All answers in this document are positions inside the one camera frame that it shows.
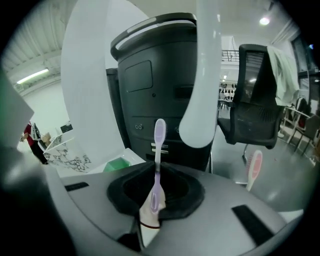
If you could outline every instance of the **person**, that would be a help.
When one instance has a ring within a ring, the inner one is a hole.
[[[26,139],[28,141],[28,144],[30,146],[32,153],[40,160],[42,164],[47,165],[48,161],[44,156],[44,152],[39,147],[38,141],[33,140],[31,137],[31,129],[32,129],[32,125],[29,122],[26,128],[24,129],[24,135],[21,137],[21,141],[23,142]]]

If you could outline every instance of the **fluorescent light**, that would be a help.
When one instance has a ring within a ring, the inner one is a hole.
[[[262,19],[260,19],[260,24],[265,26],[268,25],[270,22],[270,19],[268,19],[267,17],[263,17]]]
[[[25,81],[27,81],[27,80],[29,80],[29,79],[31,79],[31,78],[34,78],[34,77],[36,77],[36,76],[39,76],[39,75],[41,75],[41,74],[43,74],[43,73],[46,73],[46,72],[48,72],[48,71],[49,71],[49,70],[46,68],[46,69],[41,70],[41,71],[39,71],[39,72],[37,72],[37,73],[31,74],[31,75],[25,77],[24,79],[19,80],[19,81],[16,82],[16,83],[20,85],[20,84],[22,84],[23,82],[25,82]]]

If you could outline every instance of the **towel on chair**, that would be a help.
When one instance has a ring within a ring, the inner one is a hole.
[[[288,106],[298,99],[299,84],[296,62],[283,51],[267,46],[272,72],[276,81],[275,101],[278,106]]]

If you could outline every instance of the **green object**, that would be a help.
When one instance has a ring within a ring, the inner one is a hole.
[[[112,171],[120,170],[120,169],[129,167],[129,166],[130,166],[129,161],[123,159],[122,157],[119,157],[119,158],[116,158],[114,160],[109,161],[105,165],[103,171],[104,172],[112,172]]]

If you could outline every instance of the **red shirt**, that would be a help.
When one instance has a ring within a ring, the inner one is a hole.
[[[28,138],[26,138],[26,140],[29,143],[29,146],[31,147],[35,141],[31,138],[30,134],[31,134],[31,125],[28,123],[28,125],[26,126],[26,128],[24,129],[24,134],[29,134]]]

